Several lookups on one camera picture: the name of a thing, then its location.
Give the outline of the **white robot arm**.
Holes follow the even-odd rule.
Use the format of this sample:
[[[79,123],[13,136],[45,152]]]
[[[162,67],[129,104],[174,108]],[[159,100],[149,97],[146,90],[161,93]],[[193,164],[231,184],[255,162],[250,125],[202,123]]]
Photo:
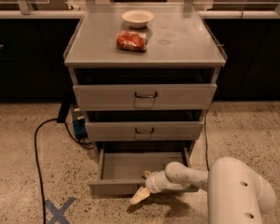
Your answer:
[[[137,204],[152,193],[193,185],[207,192],[209,224],[262,224],[276,205],[273,186],[247,164],[231,157],[216,160],[209,171],[173,161],[159,172],[145,172],[145,185],[131,198]]]

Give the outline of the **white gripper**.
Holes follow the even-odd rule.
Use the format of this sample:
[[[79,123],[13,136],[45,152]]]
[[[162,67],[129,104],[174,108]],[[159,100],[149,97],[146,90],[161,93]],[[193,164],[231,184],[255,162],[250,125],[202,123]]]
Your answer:
[[[141,187],[130,199],[130,204],[135,205],[148,198],[151,193],[160,193],[170,188],[171,182],[164,171],[153,172],[144,171],[143,178],[146,179],[146,187]]]

